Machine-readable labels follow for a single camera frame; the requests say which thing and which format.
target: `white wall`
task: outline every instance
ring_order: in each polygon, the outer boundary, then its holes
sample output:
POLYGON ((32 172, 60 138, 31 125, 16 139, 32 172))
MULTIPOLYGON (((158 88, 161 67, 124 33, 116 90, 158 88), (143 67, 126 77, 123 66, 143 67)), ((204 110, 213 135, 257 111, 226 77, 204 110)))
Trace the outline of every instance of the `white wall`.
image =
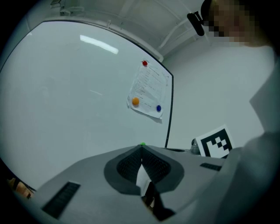
POLYGON ((190 149, 193 138, 226 124, 236 147, 263 133, 249 100, 274 66, 270 47, 211 47, 205 38, 167 58, 174 75, 168 147, 190 149))

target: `person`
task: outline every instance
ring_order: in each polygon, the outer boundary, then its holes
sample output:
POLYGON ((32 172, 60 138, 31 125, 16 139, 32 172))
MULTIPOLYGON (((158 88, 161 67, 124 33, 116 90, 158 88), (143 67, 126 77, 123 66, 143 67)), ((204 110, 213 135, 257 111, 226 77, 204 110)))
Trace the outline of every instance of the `person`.
POLYGON ((273 46, 261 28, 257 8, 249 1, 205 0, 201 15, 204 26, 217 36, 229 37, 230 41, 250 47, 273 46))

